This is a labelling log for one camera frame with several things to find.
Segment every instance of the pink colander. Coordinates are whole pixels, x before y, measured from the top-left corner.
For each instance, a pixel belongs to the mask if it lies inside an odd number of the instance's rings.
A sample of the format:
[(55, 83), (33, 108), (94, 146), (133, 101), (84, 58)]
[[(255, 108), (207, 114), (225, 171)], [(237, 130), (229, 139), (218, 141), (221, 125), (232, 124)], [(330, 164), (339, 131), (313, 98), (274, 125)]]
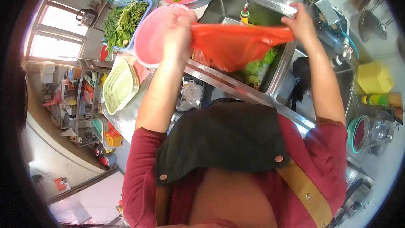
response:
[(178, 8), (190, 11), (182, 4), (161, 6), (149, 13), (136, 29), (134, 53), (140, 64), (148, 68), (158, 68), (163, 57), (165, 22), (170, 13)]

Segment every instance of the red shirt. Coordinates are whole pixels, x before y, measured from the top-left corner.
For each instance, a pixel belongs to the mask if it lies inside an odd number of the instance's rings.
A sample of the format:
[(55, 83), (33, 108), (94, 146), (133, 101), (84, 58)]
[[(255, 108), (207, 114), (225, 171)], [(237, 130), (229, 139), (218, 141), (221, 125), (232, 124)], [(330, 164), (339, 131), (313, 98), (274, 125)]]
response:
[[(342, 206), (346, 194), (347, 130), (342, 123), (326, 123), (301, 138), (295, 124), (279, 115), (286, 150), (291, 159), (311, 179), (327, 200), (332, 216)], [(166, 134), (138, 129), (126, 166), (122, 201), (124, 218), (133, 227), (152, 228), (155, 220), (155, 154)], [(169, 224), (188, 224), (194, 196), (206, 169), (188, 173), (173, 185)], [(266, 195), (278, 228), (312, 228), (315, 222), (294, 192), (276, 172), (255, 173), (256, 183)]]

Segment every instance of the cream plastic basket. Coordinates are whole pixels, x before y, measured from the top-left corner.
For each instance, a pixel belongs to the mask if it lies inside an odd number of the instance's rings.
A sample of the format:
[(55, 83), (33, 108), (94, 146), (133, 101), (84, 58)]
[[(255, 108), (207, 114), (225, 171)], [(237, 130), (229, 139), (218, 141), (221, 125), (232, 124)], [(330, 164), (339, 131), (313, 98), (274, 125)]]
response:
[(123, 109), (139, 90), (135, 69), (124, 58), (117, 58), (103, 85), (104, 104), (109, 114)]

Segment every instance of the window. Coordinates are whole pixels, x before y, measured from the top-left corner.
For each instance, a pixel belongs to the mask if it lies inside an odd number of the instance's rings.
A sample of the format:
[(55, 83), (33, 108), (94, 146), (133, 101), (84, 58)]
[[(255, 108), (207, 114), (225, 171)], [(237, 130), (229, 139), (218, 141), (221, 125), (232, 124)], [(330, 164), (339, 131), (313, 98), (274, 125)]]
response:
[(88, 27), (79, 25), (80, 22), (76, 20), (76, 14), (50, 5), (45, 7), (43, 16), (39, 23), (83, 36), (86, 35), (88, 29)]
[(60, 40), (58, 38), (34, 35), (30, 56), (60, 59), (58, 56), (77, 57), (81, 44)]
[(28, 38), (28, 58), (75, 61), (86, 39), (87, 27), (76, 19), (77, 9), (45, 0)]

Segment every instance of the leafy greens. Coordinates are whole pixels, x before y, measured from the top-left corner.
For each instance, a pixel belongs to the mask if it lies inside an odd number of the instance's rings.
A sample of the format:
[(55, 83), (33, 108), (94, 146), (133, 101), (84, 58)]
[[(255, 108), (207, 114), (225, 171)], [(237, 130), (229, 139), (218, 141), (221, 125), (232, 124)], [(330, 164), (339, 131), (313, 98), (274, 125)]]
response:
[(247, 85), (257, 87), (260, 84), (259, 70), (266, 64), (270, 65), (276, 58), (278, 52), (277, 47), (273, 47), (267, 51), (262, 60), (256, 60), (248, 63), (243, 69), (243, 75), (245, 77), (245, 83)]
[(128, 45), (147, 8), (147, 2), (131, 1), (108, 12), (103, 31), (109, 53), (113, 52), (113, 46), (123, 48)]

